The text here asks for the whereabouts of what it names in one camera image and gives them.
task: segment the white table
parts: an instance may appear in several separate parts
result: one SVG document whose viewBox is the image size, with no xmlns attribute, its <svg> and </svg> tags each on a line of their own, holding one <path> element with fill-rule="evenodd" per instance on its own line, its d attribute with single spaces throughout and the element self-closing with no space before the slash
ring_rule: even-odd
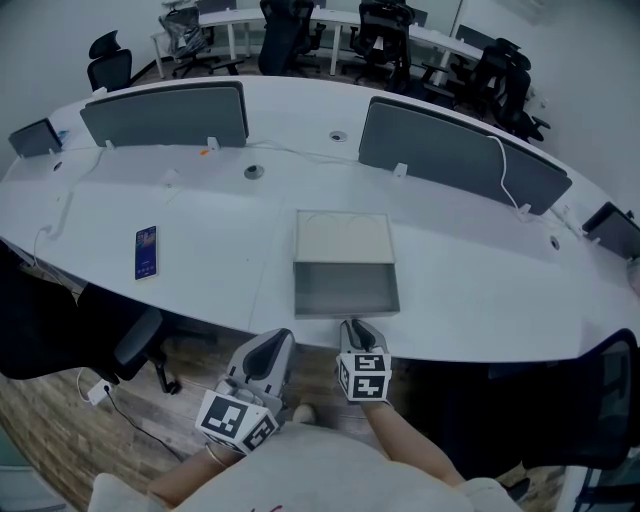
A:
<svg viewBox="0 0 640 512">
<path fill-rule="evenodd" d="M 394 356 L 565 359 L 622 327 L 640 332 L 640 299 L 627 284 L 625 262 L 577 240 L 552 217 L 522 224 L 513 209 L 494 201 L 356 163 L 371 97 L 398 96 L 320 80 L 234 79 L 244 85 L 249 146 L 206 156 L 201 147 L 186 146 L 116 148 L 100 156 L 78 123 L 83 102 L 54 112 L 54 127 L 71 131 L 65 151 L 12 166 L 0 184 L 0 236 L 32 253 L 38 230 L 51 225 L 60 235 L 40 235 L 38 258 L 83 280 L 213 324 L 254 333 L 287 327 L 299 343 L 337 347 L 338 320 L 293 316 L 295 209 L 383 212 L 392 222 L 401 312 L 370 321 Z M 559 204 L 569 205 L 580 221 L 609 200 L 576 171 L 519 139 L 400 99 L 500 133 L 565 169 L 574 185 Z M 331 141 L 333 130 L 346 132 L 348 140 Z M 346 160 L 327 164 L 318 162 L 321 157 L 251 147 L 265 140 Z M 58 161 L 63 165 L 53 172 Z M 244 178 L 252 164 L 264 166 L 260 180 Z M 181 176 L 177 195 L 163 188 L 169 169 Z M 159 275 L 136 282 L 135 232 L 152 225 L 158 226 Z"/>
<path fill-rule="evenodd" d="M 340 53 L 340 34 L 342 26 L 360 26 L 360 15 L 354 12 L 334 11 L 331 9 L 320 9 L 316 7 L 311 15 L 312 21 L 321 23 L 331 23 L 335 26 L 333 36 L 333 47 L 331 51 L 331 75 L 336 74 L 336 65 L 339 59 Z M 235 31 L 233 26 L 237 24 L 244 25 L 244 38 L 245 38 L 245 55 L 251 55 L 251 45 L 249 42 L 249 23 L 255 21 L 264 21 L 264 16 L 260 9 L 238 9 L 235 11 L 220 11 L 208 14 L 202 14 L 200 16 L 200 26 L 214 27 L 218 25 L 227 26 L 227 37 L 229 39 L 229 54 L 232 59 L 237 58 L 236 54 L 236 42 Z M 164 69 L 162 65 L 162 57 L 160 54 L 160 47 L 158 45 L 158 38 L 163 35 L 163 32 L 153 34 L 151 40 L 153 43 L 154 52 L 156 55 L 156 64 L 158 66 L 158 73 L 161 78 L 164 78 Z M 469 57 L 471 59 L 479 60 L 482 57 L 482 51 L 470 46 L 462 41 L 449 37 L 436 30 L 429 30 L 418 25 L 412 25 L 409 27 L 409 37 L 412 41 L 419 44 L 425 44 L 428 46 L 436 46 L 445 50 L 446 52 L 462 55 L 463 57 Z"/>
</svg>

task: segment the person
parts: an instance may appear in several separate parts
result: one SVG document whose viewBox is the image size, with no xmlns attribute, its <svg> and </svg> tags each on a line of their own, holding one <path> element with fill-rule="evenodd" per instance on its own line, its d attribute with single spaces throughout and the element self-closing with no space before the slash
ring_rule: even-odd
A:
<svg viewBox="0 0 640 512">
<path fill-rule="evenodd" d="M 387 403 L 362 408 L 384 453 L 310 425 L 313 409 L 301 406 L 251 455 L 210 443 L 152 481 L 147 496 L 99 475 L 89 512 L 520 511 L 495 480 L 465 481 Z"/>
</svg>

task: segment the white shirt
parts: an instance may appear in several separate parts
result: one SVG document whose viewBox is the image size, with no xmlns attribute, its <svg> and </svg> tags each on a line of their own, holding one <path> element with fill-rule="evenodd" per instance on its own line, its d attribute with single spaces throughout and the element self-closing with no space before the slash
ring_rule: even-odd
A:
<svg viewBox="0 0 640 512">
<path fill-rule="evenodd" d="M 89 512 L 164 510 L 111 475 L 99 475 Z M 176 512 L 520 512 L 495 480 L 452 488 L 340 433 L 287 424 L 213 478 Z"/>
</svg>

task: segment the chair wheel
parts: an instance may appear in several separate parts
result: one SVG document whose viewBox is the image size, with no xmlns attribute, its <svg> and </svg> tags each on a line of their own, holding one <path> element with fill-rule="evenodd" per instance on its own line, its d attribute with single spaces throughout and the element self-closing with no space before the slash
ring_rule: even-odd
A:
<svg viewBox="0 0 640 512">
<path fill-rule="evenodd" d="M 178 393 L 180 393 L 181 389 L 182 389 L 182 386 L 180 386 L 179 382 L 171 382 L 168 386 L 167 391 L 169 392 L 170 395 L 177 395 Z"/>
</svg>

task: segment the desk leg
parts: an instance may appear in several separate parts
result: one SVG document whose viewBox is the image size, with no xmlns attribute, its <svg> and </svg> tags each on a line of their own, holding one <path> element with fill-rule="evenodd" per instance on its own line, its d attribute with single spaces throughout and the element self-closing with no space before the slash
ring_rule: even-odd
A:
<svg viewBox="0 0 640 512">
<path fill-rule="evenodd" d="M 244 55 L 245 57 L 251 57 L 251 41 L 249 40 L 249 23 L 244 24 Z"/>
<path fill-rule="evenodd" d="M 151 36 L 151 40 L 153 41 L 153 49 L 156 52 L 156 66 L 158 66 L 158 73 L 160 74 L 160 78 L 164 78 L 164 67 L 162 66 L 162 57 L 160 57 L 160 48 L 158 48 L 158 40 Z"/>
<path fill-rule="evenodd" d="M 451 56 L 451 52 L 449 50 L 445 50 L 444 54 L 442 55 L 442 60 L 440 61 L 440 65 L 443 68 L 447 67 L 447 64 L 449 64 L 449 57 Z M 444 73 L 442 71 L 438 71 L 436 73 L 436 78 L 433 81 L 434 85 L 440 85 L 440 82 L 442 82 L 442 79 L 444 78 Z"/>
<path fill-rule="evenodd" d="M 236 55 L 236 34 L 233 31 L 233 24 L 229 23 L 227 25 L 227 33 L 229 35 L 229 56 L 231 60 L 237 59 Z"/>
<path fill-rule="evenodd" d="M 335 76 L 336 64 L 338 63 L 338 57 L 340 54 L 340 32 L 342 31 L 342 25 L 337 24 L 335 31 L 333 32 L 333 50 L 331 51 L 331 71 L 329 74 Z"/>
</svg>

